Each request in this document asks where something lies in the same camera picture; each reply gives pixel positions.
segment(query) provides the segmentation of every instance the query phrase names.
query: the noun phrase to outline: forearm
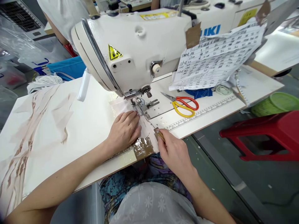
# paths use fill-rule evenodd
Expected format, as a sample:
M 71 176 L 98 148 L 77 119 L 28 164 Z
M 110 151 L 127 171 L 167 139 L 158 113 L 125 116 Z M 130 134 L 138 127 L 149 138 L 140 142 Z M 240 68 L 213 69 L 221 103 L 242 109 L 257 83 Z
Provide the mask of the forearm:
M 84 178 L 107 160 L 105 142 L 48 177 L 16 208 L 20 211 L 51 208 L 64 201 Z
M 69 41 L 61 34 L 61 32 L 57 29 L 57 27 L 54 25 L 54 23 L 50 20 L 50 18 L 45 14 L 45 17 L 47 21 L 49 22 L 53 32 L 55 33 L 56 37 L 58 38 L 59 42 L 63 45 L 69 44 Z
M 192 204 L 198 216 L 215 224 L 235 224 L 225 207 L 202 181 L 194 168 L 193 174 L 182 180 L 192 197 Z

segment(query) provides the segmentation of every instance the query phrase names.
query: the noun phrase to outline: floral skirt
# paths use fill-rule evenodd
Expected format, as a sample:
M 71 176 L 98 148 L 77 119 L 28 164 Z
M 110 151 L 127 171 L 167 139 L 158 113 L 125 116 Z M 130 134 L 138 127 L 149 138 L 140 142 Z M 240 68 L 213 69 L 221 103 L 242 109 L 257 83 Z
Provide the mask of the floral skirt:
M 150 156 L 140 168 L 129 166 L 107 177 L 100 185 L 100 193 L 105 208 L 105 224 L 117 212 L 121 201 L 128 191 L 144 182 L 158 182 L 184 195 L 191 201 L 191 195 L 180 179 L 168 168 L 160 153 Z

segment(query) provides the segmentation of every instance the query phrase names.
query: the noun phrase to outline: hand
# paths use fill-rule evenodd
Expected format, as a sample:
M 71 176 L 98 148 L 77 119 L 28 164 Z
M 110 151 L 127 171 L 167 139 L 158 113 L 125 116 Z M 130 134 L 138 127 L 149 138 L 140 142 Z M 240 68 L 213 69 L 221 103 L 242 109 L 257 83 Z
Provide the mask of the hand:
M 103 142 L 109 157 L 129 147 L 139 137 L 141 126 L 136 128 L 139 118 L 137 111 L 132 110 L 116 117 L 108 138 Z
M 194 173 L 197 174 L 197 170 L 191 163 L 186 143 L 174 137 L 168 130 L 159 129 L 159 131 L 165 139 L 165 143 L 160 137 L 158 139 L 160 155 L 169 169 L 182 182 Z

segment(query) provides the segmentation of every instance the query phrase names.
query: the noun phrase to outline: handwritten chart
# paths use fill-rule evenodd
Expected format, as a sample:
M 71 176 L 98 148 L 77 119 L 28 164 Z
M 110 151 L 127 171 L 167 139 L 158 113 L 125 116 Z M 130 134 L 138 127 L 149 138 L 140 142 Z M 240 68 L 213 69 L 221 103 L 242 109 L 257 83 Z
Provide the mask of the handwritten chart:
M 227 81 L 261 45 L 264 30 L 250 22 L 228 34 L 201 38 L 182 53 L 169 90 L 210 88 Z

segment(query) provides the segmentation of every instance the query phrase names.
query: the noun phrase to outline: scissor handle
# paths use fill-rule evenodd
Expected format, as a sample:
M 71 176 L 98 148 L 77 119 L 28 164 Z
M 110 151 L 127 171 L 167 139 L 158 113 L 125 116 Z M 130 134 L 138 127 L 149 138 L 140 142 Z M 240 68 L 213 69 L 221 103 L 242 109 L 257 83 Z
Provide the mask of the scissor handle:
M 183 101 L 183 99 L 184 99 L 184 100 L 191 100 L 191 101 L 195 104 L 196 108 L 193 108 L 192 106 L 190 106 L 188 103 L 186 103 L 185 101 Z M 190 98 L 190 97 L 187 97 L 187 96 L 178 96 L 178 97 L 176 98 L 176 100 L 179 101 L 179 102 L 181 102 L 181 103 L 184 104 L 186 107 L 189 107 L 189 108 L 192 109 L 192 110 L 198 110 L 198 109 L 199 109 L 198 102 L 196 102 L 195 99 L 192 99 L 192 98 Z
M 195 115 L 194 110 L 192 110 L 192 109 L 189 108 L 189 107 L 185 107 L 185 106 L 183 106 L 183 105 L 180 105 L 180 104 L 178 104 L 176 101 L 172 102 L 172 105 L 173 105 L 173 108 L 174 108 L 175 112 L 177 112 L 177 114 L 180 115 L 180 116 L 182 116 L 182 117 L 190 118 L 190 117 L 193 117 L 193 116 Z M 190 111 L 190 112 L 192 113 L 192 115 L 184 115 L 184 114 L 182 114 L 182 113 L 179 112 L 179 110 L 177 109 L 177 106 L 178 106 L 178 107 L 181 107 L 181 108 L 183 108 L 183 109 L 186 109 L 186 110 L 188 110 L 188 111 Z

